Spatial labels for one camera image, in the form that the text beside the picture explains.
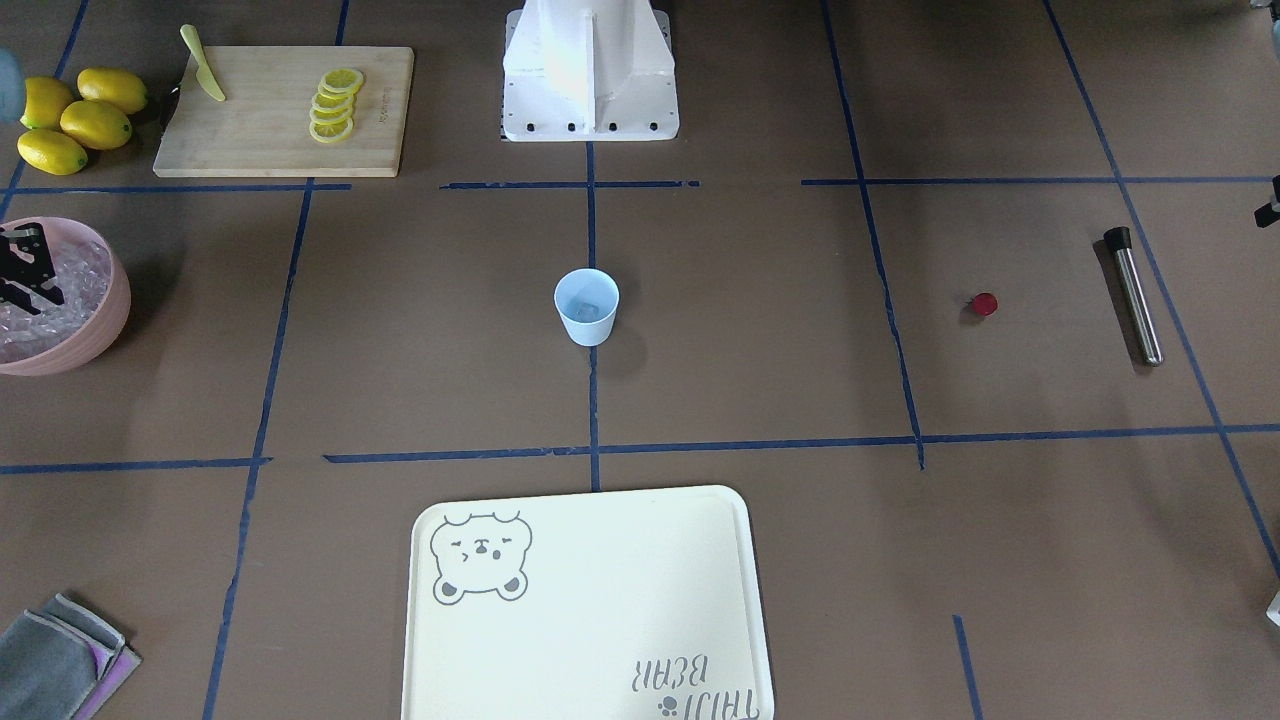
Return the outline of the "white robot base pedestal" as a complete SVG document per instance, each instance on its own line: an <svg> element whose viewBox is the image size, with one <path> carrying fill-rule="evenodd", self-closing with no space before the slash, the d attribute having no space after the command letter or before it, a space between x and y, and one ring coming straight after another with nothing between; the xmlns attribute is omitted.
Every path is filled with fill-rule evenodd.
<svg viewBox="0 0 1280 720"><path fill-rule="evenodd" d="M678 135L669 15L649 1L526 1L506 17L502 65L506 141Z"/></svg>

